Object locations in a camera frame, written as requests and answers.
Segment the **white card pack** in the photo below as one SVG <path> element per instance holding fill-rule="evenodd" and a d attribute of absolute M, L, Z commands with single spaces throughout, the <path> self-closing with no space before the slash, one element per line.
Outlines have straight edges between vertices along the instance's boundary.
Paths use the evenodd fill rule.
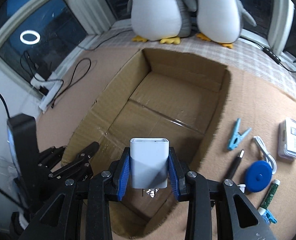
<path fill-rule="evenodd" d="M 278 127 L 278 155 L 288 160 L 296 159 L 296 121 L 285 119 Z"/>

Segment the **large grey penguin plush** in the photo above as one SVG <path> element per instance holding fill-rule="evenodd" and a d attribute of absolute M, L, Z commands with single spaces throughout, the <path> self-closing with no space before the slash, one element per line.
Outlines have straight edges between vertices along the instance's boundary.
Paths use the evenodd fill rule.
<path fill-rule="evenodd" d="M 191 13 L 197 11 L 196 0 L 128 0 L 133 42 L 158 41 L 180 44 L 191 34 Z"/>

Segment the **cardboard box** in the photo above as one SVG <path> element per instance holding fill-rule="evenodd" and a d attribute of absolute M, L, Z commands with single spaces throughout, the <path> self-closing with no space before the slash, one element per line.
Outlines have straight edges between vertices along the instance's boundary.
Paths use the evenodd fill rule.
<path fill-rule="evenodd" d="M 100 49 L 99 74 L 108 74 L 63 155 L 70 163 L 98 142 L 94 173 L 118 160 L 132 138 L 166 138 L 177 157 L 198 167 L 207 152 L 230 86 L 225 64 L 163 49 Z"/>

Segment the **white power strip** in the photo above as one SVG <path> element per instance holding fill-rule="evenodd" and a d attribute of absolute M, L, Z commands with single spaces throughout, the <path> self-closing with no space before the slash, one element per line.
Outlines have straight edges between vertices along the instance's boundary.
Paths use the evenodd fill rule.
<path fill-rule="evenodd" d="M 38 105 L 42 112 L 47 110 L 57 92 L 61 89 L 63 82 L 55 72 L 52 72 L 47 80 L 38 73 L 32 77 L 30 84 L 43 95 Z"/>

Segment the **small grey penguin plush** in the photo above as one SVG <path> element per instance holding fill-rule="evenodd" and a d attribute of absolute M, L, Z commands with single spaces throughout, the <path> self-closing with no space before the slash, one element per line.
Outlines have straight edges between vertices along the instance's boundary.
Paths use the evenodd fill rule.
<path fill-rule="evenodd" d="M 212 41 L 226 48 L 240 37 L 246 21 L 257 25 L 253 16 L 244 8 L 241 0 L 197 0 L 196 36 L 204 41 Z"/>

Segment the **light blue clothespin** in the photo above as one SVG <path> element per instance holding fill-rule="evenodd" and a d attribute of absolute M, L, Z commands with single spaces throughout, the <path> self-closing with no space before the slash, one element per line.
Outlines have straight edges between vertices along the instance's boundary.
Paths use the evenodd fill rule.
<path fill-rule="evenodd" d="M 228 140 L 227 150 L 232 151 L 239 146 L 239 144 L 243 141 L 243 139 L 251 132 L 251 128 L 248 128 L 243 133 L 239 132 L 241 124 L 241 118 L 237 118 L 236 123 L 232 129 L 232 134 L 230 139 Z"/>

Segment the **black pen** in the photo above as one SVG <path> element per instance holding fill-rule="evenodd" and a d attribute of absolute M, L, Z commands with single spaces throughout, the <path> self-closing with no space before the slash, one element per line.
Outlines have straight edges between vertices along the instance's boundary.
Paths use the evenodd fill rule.
<path fill-rule="evenodd" d="M 240 163 L 241 160 L 243 159 L 243 156 L 245 154 L 244 150 L 241 150 L 240 153 L 238 155 L 236 155 L 236 157 L 233 159 L 230 167 L 228 168 L 228 171 L 226 172 L 225 176 L 224 176 L 224 180 L 225 179 L 230 179 L 232 180 Z"/>

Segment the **checkered cloth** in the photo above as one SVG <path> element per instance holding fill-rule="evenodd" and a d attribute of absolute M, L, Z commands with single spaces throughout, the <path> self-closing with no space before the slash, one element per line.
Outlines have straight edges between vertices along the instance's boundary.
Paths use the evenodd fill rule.
<path fill-rule="evenodd" d="M 160 44 L 159 42 L 133 42 L 131 29 L 111 29 L 101 35 L 91 36 L 86 45 L 89 49 L 104 47 L 121 48 L 161 48 L 185 53 L 194 53 L 228 66 L 245 70 L 257 77 L 269 81 L 296 99 L 296 73 L 288 72 L 253 43 L 237 41 L 232 49 L 224 48 L 214 42 L 200 40 L 194 36 L 181 39 L 179 45 Z"/>

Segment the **white USB wall charger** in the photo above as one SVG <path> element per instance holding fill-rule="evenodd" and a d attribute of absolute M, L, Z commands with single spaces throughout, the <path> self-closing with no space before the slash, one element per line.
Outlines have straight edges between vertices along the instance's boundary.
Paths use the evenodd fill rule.
<path fill-rule="evenodd" d="M 166 138 L 130 140 L 131 187 L 155 198 L 168 186 L 169 141 Z"/>

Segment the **green glitter tube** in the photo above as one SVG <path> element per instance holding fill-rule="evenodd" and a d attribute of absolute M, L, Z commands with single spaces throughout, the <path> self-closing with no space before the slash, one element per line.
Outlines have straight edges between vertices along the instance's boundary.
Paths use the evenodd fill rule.
<path fill-rule="evenodd" d="M 259 208 L 258 208 L 258 212 L 259 214 L 262 216 L 264 214 L 266 214 L 266 211 L 268 209 L 268 206 L 270 205 L 270 203 L 272 202 L 272 199 L 274 197 L 274 195 L 276 194 L 277 192 L 277 189 L 280 185 L 281 181 L 278 180 L 278 179 L 274 179 L 270 186 L 269 186 L 269 189 L 264 197 L 264 199 L 262 200 Z"/>

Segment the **blue round tape measure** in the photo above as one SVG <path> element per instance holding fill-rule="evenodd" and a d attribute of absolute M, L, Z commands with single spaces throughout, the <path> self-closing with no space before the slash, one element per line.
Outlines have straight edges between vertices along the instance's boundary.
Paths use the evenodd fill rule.
<path fill-rule="evenodd" d="M 263 191 L 269 185 L 271 178 L 271 166 L 263 160 L 256 161 L 245 172 L 246 190 L 251 193 Z"/>

